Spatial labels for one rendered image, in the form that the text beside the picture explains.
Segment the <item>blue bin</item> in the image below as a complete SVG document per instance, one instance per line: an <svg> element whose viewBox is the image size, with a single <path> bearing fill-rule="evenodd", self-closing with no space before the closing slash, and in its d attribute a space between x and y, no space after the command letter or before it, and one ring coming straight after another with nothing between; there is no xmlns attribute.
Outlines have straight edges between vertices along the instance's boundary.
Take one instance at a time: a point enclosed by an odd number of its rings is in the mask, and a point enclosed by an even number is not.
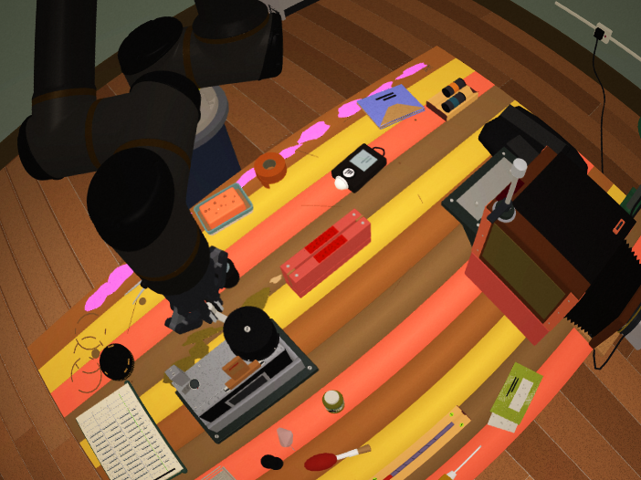
<svg viewBox="0 0 641 480"><path fill-rule="evenodd" d="M187 184L187 207L192 208L240 172L225 120L229 104L220 87L201 89L201 119L194 140Z"/></svg>

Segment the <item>green card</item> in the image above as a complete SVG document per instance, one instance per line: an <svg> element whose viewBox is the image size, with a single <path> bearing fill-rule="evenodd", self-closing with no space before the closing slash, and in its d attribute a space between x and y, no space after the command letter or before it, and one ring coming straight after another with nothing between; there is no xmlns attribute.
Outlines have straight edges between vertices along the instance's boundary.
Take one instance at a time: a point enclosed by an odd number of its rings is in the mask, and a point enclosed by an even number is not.
<svg viewBox="0 0 641 480"><path fill-rule="evenodd" d="M536 371L515 363L490 411L510 422L521 423L542 379Z"/></svg>

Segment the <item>multimeter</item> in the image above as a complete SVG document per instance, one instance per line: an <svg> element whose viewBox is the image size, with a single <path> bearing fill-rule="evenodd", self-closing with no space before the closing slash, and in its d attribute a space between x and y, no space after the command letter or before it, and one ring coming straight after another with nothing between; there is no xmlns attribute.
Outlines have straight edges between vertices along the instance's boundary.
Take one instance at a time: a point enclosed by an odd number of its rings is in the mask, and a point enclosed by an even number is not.
<svg viewBox="0 0 641 480"><path fill-rule="evenodd" d="M381 147L371 148L364 143L331 171L334 185L339 190L358 192L387 164L384 155Z"/></svg>

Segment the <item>small jar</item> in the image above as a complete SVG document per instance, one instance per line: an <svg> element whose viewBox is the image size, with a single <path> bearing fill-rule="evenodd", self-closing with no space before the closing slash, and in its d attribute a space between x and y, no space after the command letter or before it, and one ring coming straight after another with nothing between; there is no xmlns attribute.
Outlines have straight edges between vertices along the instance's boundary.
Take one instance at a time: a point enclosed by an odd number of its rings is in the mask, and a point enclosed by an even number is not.
<svg viewBox="0 0 641 480"><path fill-rule="evenodd" d="M329 413L338 413L345 408L345 400L339 391L326 391L322 396L322 404Z"/></svg>

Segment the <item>red toolbox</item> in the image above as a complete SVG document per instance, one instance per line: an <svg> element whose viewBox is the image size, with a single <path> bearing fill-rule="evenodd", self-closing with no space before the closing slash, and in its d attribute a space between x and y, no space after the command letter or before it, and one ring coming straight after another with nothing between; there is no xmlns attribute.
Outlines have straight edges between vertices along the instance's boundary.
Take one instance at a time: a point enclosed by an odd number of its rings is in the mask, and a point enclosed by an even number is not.
<svg viewBox="0 0 641 480"><path fill-rule="evenodd" d="M367 219L352 210L280 266L288 285L303 298L372 241Z"/></svg>

